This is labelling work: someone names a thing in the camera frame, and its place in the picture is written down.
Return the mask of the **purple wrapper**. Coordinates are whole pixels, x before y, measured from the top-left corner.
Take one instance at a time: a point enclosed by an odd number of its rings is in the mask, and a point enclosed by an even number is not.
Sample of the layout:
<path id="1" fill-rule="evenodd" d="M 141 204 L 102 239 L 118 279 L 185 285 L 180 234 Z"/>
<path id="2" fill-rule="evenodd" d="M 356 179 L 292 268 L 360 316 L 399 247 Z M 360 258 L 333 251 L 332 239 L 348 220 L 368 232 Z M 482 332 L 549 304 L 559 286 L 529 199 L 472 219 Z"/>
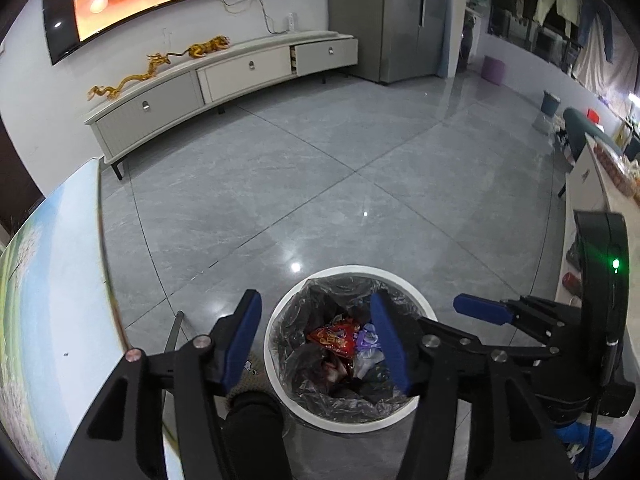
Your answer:
<path id="1" fill-rule="evenodd" d="M 381 350 L 378 333 L 372 323 L 364 324 L 356 337 L 356 352 L 358 356 L 373 356 Z"/>

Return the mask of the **red snack bag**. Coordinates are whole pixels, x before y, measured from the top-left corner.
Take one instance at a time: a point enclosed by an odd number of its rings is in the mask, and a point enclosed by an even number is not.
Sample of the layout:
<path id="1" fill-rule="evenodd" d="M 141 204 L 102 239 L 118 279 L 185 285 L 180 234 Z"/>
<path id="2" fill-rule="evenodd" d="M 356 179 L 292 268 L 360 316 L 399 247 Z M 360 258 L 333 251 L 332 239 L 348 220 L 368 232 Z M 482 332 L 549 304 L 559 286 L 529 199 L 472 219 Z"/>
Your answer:
<path id="1" fill-rule="evenodd" d="M 339 320 L 313 330 L 307 339 L 342 358 L 352 359 L 356 354 L 356 337 L 360 325 L 354 320 Z"/>

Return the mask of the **white trash bin black liner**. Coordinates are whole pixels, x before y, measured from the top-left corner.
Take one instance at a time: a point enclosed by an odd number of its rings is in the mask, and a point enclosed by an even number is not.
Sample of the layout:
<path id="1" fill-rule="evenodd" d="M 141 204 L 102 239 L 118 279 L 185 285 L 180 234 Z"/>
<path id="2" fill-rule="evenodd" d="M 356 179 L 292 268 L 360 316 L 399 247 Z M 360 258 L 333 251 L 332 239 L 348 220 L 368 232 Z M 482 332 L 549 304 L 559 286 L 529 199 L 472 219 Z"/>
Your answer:
<path id="1" fill-rule="evenodd" d="M 370 300 L 387 292 L 407 318 L 434 318 L 403 278 L 372 266 L 334 266 L 304 278 L 270 315 L 264 363 L 276 395 L 306 424 L 334 434 L 378 431 L 418 406 L 390 377 Z"/>

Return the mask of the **blue small trash bin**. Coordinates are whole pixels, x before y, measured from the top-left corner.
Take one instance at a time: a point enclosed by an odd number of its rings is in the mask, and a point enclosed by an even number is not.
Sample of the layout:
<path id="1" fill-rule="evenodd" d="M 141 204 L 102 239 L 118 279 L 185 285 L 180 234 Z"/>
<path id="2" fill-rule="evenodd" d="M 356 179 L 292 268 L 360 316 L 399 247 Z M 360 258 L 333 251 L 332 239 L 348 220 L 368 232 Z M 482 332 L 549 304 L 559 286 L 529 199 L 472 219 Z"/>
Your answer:
<path id="1" fill-rule="evenodd" d="M 549 91 L 545 91 L 544 98 L 542 99 L 540 106 L 541 113 L 546 115 L 547 117 L 553 118 L 558 111 L 560 102 L 561 100 L 557 96 Z"/>

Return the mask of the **printed landscape folding table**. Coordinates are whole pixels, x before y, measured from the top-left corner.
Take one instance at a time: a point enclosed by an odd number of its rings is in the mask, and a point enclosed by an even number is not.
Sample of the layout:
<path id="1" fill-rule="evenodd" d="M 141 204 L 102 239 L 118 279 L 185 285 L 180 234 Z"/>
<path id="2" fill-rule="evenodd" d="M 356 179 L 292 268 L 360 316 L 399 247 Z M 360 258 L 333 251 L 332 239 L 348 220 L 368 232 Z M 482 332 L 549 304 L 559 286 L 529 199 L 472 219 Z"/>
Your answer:
<path id="1" fill-rule="evenodd" d="M 105 264 L 100 181 L 91 159 L 1 256 L 1 423 L 40 479 L 54 478 L 127 348 Z"/>

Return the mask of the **purple stool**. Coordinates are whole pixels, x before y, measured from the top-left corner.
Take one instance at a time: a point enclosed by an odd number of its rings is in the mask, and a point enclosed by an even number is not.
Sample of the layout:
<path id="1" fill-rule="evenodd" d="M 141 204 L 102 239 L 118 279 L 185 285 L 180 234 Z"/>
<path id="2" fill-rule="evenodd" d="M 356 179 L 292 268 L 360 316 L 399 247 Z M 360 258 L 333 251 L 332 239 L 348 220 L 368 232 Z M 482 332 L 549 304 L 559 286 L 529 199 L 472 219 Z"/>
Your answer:
<path id="1" fill-rule="evenodd" d="M 483 60 L 480 76 L 488 82 L 501 86 L 506 76 L 506 63 L 486 55 Z"/>

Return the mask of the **dark brown entrance door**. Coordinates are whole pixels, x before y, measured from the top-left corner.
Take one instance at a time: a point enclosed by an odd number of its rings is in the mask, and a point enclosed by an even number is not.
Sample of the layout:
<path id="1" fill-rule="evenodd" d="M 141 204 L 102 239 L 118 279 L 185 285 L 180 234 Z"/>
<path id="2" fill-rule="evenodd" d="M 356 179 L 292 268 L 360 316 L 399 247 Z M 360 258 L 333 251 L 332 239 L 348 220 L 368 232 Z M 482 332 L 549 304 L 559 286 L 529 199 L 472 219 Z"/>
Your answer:
<path id="1" fill-rule="evenodd" d="M 0 122 L 1 226 L 14 235 L 43 201 L 43 195 Z"/>

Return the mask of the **white wifi router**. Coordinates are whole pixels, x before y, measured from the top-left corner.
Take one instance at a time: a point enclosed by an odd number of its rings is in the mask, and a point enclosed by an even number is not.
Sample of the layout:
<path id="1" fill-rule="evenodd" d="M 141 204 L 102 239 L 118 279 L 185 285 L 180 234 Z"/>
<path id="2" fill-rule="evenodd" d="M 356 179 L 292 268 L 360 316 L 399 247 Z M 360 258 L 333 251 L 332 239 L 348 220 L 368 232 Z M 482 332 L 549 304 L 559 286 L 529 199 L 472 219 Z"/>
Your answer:
<path id="1" fill-rule="evenodd" d="M 288 32 L 296 32 L 297 30 L 297 14 L 290 12 L 288 14 Z"/>

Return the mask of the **grey refrigerator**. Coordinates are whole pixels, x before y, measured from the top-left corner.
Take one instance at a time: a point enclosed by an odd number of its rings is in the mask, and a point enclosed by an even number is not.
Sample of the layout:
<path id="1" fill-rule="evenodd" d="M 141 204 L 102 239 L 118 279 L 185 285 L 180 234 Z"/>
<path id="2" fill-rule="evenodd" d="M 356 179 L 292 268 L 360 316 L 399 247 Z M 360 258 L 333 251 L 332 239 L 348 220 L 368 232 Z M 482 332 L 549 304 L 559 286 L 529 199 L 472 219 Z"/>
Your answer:
<path id="1" fill-rule="evenodd" d="M 447 0 L 328 0 L 329 26 L 358 40 L 352 73 L 376 84 L 434 76 Z"/>

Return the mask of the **white tv cabinet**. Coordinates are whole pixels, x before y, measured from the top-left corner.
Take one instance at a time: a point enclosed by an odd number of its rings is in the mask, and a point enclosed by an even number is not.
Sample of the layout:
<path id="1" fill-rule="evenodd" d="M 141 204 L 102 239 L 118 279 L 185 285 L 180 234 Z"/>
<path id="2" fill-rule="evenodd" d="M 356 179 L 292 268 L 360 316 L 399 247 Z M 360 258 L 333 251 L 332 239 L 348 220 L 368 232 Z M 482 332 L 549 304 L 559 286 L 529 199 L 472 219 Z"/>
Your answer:
<path id="1" fill-rule="evenodd" d="M 240 42 L 125 87 L 85 120 L 115 172 L 131 152 L 186 120 L 267 87 L 358 63 L 352 35 L 312 30 Z"/>

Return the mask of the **yellow dragon figurine right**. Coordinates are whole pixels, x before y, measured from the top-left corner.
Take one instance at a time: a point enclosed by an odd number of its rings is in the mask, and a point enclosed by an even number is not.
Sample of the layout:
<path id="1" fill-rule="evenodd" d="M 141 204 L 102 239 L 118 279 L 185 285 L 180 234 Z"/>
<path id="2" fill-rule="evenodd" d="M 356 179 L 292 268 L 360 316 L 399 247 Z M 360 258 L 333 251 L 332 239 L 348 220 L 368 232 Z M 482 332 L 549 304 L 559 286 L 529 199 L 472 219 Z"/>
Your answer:
<path id="1" fill-rule="evenodd" d="M 209 53 L 226 50 L 230 47 L 230 39 L 226 36 L 216 36 L 200 44 L 192 44 L 186 49 L 186 54 L 190 58 L 204 58 Z"/>

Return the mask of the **yellow dragon figurine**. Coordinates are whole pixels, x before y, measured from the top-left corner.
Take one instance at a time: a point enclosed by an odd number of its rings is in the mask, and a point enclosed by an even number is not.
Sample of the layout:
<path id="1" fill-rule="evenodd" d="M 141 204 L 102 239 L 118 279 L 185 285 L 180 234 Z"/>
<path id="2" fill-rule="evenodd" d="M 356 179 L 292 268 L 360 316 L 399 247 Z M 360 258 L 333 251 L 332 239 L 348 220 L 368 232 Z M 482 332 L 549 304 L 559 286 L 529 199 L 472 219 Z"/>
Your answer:
<path id="1" fill-rule="evenodd" d="M 216 36 L 200 44 L 192 44 L 186 49 L 186 54 L 190 58 L 204 58 L 209 53 L 226 50 L 230 47 L 230 39 L 226 36 Z"/>
<path id="2" fill-rule="evenodd" d="M 186 52 L 177 53 L 177 52 L 167 52 L 165 54 L 154 53 L 148 54 L 146 56 L 146 72 L 145 78 L 149 79 L 154 77 L 157 74 L 157 71 L 164 65 L 170 65 L 172 58 L 181 58 L 185 55 Z"/>
<path id="3" fill-rule="evenodd" d="M 145 73 L 145 74 L 135 74 L 135 75 L 129 75 L 126 76 L 125 78 L 122 78 L 121 81 L 119 81 L 119 84 L 115 87 L 113 86 L 93 86 L 90 88 L 90 90 L 87 93 L 87 100 L 91 101 L 92 99 L 96 98 L 97 96 L 104 96 L 104 98 L 107 98 L 108 100 L 114 100 L 117 99 L 120 94 L 122 93 L 122 90 L 125 89 L 127 84 L 130 84 L 130 82 L 142 82 L 142 81 L 147 81 L 151 78 L 153 78 L 154 75 L 153 74 L 149 74 L 149 73 Z"/>

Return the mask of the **yellow dragon figurine middle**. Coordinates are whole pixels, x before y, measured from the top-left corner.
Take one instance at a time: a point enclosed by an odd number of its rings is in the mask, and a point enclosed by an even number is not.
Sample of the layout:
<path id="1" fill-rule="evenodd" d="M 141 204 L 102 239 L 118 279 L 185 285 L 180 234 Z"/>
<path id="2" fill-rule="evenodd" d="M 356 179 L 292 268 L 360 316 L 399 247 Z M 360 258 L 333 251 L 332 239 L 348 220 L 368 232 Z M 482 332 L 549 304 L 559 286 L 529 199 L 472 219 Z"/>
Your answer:
<path id="1" fill-rule="evenodd" d="M 148 54 L 146 56 L 146 72 L 145 78 L 149 79 L 154 77 L 157 74 L 157 71 L 164 65 L 170 65 L 172 58 L 181 58 L 185 55 L 186 52 L 177 53 L 177 52 L 167 52 L 165 54 L 154 53 Z"/>

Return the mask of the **yellow dragon figurine left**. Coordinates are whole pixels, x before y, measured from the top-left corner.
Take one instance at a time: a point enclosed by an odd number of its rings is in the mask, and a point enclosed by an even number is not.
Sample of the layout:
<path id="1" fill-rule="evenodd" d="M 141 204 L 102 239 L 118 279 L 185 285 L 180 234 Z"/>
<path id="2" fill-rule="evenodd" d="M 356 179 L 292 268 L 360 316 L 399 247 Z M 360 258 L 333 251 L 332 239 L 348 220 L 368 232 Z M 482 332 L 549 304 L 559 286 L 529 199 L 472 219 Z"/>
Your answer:
<path id="1" fill-rule="evenodd" d="M 93 86 L 90 88 L 90 90 L 87 93 L 87 100 L 91 101 L 92 99 L 96 98 L 97 96 L 104 96 L 104 98 L 107 98 L 108 100 L 114 100 L 117 99 L 120 94 L 122 93 L 122 90 L 125 89 L 127 84 L 130 84 L 130 82 L 142 82 L 142 81 L 147 81 L 151 78 L 153 78 L 154 75 L 153 74 L 149 74 L 149 73 L 145 73 L 145 74 L 135 74 L 135 75 L 129 75 L 126 76 L 125 78 L 122 78 L 121 81 L 119 81 L 119 84 L 115 87 L 113 86 Z"/>

